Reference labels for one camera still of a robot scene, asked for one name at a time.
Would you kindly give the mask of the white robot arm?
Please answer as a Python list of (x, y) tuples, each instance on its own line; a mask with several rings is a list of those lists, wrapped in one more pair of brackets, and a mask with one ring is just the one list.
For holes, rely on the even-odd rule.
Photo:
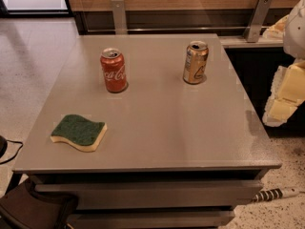
[(284, 52), (295, 59), (289, 67), (277, 68), (264, 108), (263, 123), (278, 127), (305, 101), (305, 0), (265, 30), (263, 37), (282, 39)]

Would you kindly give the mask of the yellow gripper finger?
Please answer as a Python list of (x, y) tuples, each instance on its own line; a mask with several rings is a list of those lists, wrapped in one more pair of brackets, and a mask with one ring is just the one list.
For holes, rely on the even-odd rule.
[(285, 124), (298, 106), (291, 101), (268, 98), (262, 121), (266, 126), (279, 127)]

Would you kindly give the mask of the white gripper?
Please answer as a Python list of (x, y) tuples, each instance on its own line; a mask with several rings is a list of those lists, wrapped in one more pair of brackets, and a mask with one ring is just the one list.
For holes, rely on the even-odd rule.
[[(300, 0), (288, 15), (283, 35), (283, 49), (295, 59), (305, 59), (305, 0)], [(271, 88), (272, 99), (299, 106), (305, 101), (305, 61), (289, 67), (279, 66)]]

